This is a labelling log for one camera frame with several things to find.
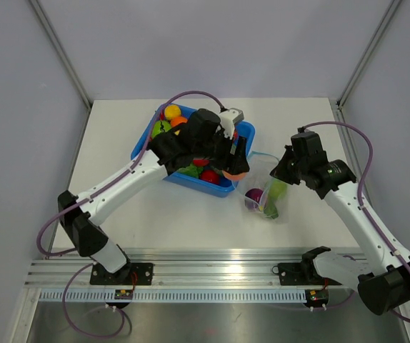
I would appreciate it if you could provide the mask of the green apple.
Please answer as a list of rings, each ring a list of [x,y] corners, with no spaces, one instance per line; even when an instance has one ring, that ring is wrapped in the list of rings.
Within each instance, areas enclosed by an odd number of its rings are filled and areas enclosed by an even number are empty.
[[[287,184],[278,179],[273,179],[269,187],[269,198],[274,201],[286,196],[287,193]]]

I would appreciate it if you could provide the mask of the orange peach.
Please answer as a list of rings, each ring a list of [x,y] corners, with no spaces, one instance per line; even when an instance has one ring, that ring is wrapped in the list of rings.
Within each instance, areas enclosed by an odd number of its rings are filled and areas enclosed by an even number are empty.
[[[226,179],[231,180],[233,182],[238,182],[238,181],[242,180],[247,175],[246,172],[242,172],[242,173],[239,173],[239,174],[230,174],[227,171],[222,171],[222,174]]]

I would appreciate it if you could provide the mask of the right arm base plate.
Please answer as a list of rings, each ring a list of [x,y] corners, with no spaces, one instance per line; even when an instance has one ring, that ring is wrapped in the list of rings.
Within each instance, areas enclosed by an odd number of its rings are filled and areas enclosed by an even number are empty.
[[[281,262],[271,268],[271,273],[279,278],[281,286],[341,286],[332,279],[306,274],[300,262]]]

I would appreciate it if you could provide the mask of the clear zip top bag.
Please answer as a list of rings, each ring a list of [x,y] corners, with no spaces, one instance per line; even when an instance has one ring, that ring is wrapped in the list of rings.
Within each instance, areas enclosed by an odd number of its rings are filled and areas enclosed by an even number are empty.
[[[247,210],[249,213],[255,216],[258,216],[270,222],[287,223],[288,218],[289,218],[288,189],[287,189],[286,196],[283,198],[277,199],[275,201],[269,198],[270,183],[273,179],[275,179],[274,177],[272,177],[271,171],[278,165],[279,159],[271,154],[258,152],[258,151],[252,151],[248,155],[247,159],[248,159],[250,171],[243,178],[243,180],[239,182],[238,185],[236,186],[236,190],[241,195],[245,210]],[[258,211],[248,210],[244,203],[245,193],[252,188],[259,188],[264,191],[264,194],[262,195],[262,198],[260,201],[260,206],[259,206]],[[277,219],[267,219],[264,216],[263,210],[264,210],[265,203],[267,202],[273,202],[276,204],[276,207],[279,212],[279,217]]]

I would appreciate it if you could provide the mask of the purple onion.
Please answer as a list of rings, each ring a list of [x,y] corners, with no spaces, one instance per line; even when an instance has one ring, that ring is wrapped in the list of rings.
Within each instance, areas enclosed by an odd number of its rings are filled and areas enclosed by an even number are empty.
[[[248,210],[256,210],[258,211],[260,206],[260,201],[264,191],[259,188],[252,188],[245,193],[245,206]]]

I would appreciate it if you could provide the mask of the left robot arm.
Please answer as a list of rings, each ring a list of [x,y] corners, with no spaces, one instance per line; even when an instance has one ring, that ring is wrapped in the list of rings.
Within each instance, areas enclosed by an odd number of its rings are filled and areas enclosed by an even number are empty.
[[[242,179],[249,172],[247,139],[235,131],[243,119],[239,109],[219,114],[198,109],[185,123],[150,138],[131,162],[96,187],[78,195],[60,194],[59,222],[79,255],[96,262],[113,283],[125,283],[131,275],[131,261],[101,225],[143,188],[195,159],[209,161],[229,179]]]

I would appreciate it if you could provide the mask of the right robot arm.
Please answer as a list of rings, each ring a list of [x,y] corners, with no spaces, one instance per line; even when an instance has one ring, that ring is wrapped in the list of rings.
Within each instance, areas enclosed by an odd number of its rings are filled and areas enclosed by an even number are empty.
[[[356,176],[340,160],[329,161],[319,135],[305,131],[291,137],[271,176],[315,191],[339,216],[367,263],[317,247],[301,257],[300,272],[309,283],[330,279],[357,292],[374,314],[410,301],[410,251],[391,234],[360,194]]]

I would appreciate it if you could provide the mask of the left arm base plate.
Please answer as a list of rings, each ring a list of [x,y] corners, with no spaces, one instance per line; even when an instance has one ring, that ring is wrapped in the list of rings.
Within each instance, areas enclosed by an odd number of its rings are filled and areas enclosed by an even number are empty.
[[[154,274],[153,263],[132,262],[115,273],[108,272],[102,265],[92,267],[89,283],[99,286],[150,286]]]

